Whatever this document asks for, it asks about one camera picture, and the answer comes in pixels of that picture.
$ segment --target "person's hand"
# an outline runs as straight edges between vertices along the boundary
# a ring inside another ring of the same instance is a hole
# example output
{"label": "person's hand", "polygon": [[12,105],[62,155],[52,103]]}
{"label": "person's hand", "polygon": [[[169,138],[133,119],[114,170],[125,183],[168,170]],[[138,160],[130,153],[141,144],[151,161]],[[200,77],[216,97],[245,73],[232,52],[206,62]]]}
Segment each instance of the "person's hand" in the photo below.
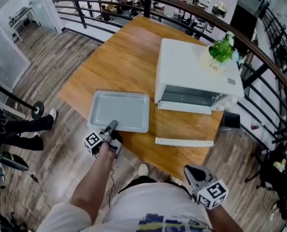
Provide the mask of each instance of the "person's hand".
{"label": "person's hand", "polygon": [[115,159],[116,153],[110,149],[109,144],[107,142],[104,142],[100,146],[100,156],[104,156],[110,159]]}

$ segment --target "wooden table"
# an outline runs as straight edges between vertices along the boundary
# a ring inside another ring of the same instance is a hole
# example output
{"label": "wooden table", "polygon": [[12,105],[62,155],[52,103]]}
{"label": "wooden table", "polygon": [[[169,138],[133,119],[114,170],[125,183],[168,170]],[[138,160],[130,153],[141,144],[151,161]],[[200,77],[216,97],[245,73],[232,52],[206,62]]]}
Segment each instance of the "wooden table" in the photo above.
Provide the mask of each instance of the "wooden table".
{"label": "wooden table", "polygon": [[122,131],[123,145],[142,160],[185,180],[184,166],[202,164],[209,148],[156,145],[155,137],[213,140],[223,112],[210,116],[158,109],[154,91],[162,38],[203,45],[176,29],[137,17],[100,46],[75,71],[59,95],[87,119],[97,89],[147,93],[149,132]]}

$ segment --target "person's arm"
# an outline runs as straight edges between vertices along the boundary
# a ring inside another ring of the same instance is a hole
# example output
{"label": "person's arm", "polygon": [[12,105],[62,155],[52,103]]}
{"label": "person's arm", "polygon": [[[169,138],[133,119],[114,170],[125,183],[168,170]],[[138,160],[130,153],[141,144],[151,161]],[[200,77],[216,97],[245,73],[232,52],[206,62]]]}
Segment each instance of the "person's arm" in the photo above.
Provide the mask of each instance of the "person's arm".
{"label": "person's arm", "polygon": [[107,143],[100,147],[100,153],[91,169],[81,180],[72,195],[71,204],[85,210],[95,222],[103,201],[107,180],[116,154]]}
{"label": "person's arm", "polygon": [[207,214],[215,232],[243,232],[222,206],[207,210]]}

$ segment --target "black pants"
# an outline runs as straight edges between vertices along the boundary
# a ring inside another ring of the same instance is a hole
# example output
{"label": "black pants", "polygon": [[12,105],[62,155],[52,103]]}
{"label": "black pants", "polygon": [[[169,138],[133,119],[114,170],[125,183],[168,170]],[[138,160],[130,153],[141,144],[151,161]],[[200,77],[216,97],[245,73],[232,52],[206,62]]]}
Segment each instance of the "black pants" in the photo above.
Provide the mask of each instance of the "black pants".
{"label": "black pants", "polygon": [[0,135],[0,145],[13,145],[22,149],[43,150],[43,141],[39,136],[33,138],[20,137],[17,134],[23,132],[35,132],[50,130],[53,126],[53,118],[47,115],[37,120],[10,120],[4,126],[5,134]]}
{"label": "black pants", "polygon": [[[139,185],[139,184],[143,184],[143,183],[156,183],[156,182],[157,182],[156,180],[154,180],[154,179],[152,179],[152,178],[150,178],[150,177],[148,177],[148,176],[140,176],[140,177],[138,177],[137,179],[132,180],[126,187],[124,187],[123,189],[121,189],[121,190],[119,191],[119,193],[122,192],[122,191],[124,191],[124,190],[127,189],[127,188],[130,188],[130,187],[133,187],[133,186],[136,186],[136,185]],[[172,184],[172,185],[174,185],[174,186],[176,186],[176,187],[182,188],[182,189],[183,189],[184,191],[186,191],[187,194],[190,196],[190,199],[192,199],[192,198],[191,198],[191,195],[189,194],[189,192],[188,192],[188,190],[186,189],[186,187],[181,186],[181,185],[178,185],[177,183],[174,183],[174,182],[172,182],[171,180],[165,180],[164,183]]]}

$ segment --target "white t-shirt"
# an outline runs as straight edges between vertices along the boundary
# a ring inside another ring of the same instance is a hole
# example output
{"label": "white t-shirt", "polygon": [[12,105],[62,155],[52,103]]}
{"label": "white t-shirt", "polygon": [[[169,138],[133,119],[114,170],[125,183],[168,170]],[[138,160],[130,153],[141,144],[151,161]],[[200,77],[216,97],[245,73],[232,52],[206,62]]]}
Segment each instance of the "white t-shirt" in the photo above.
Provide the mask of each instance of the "white t-shirt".
{"label": "white t-shirt", "polygon": [[211,232],[204,209],[168,183],[145,183],[118,194],[103,223],[68,203],[53,207],[37,232]]}

